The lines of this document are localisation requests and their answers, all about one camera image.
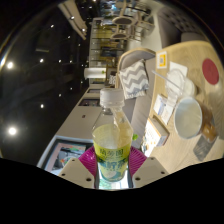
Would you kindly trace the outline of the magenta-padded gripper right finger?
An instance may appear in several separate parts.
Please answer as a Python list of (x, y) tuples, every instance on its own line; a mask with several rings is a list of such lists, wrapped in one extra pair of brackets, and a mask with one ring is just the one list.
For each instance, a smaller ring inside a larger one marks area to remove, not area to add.
[(128, 158), (128, 186), (140, 188), (168, 175), (155, 157), (146, 157), (140, 150), (131, 147)]

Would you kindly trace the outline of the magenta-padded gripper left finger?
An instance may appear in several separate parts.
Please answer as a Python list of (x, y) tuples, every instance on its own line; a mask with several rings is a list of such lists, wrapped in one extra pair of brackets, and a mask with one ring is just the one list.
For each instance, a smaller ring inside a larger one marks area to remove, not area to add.
[(79, 158), (71, 158), (60, 171), (59, 177), (84, 188), (99, 188), (98, 164), (94, 147)]

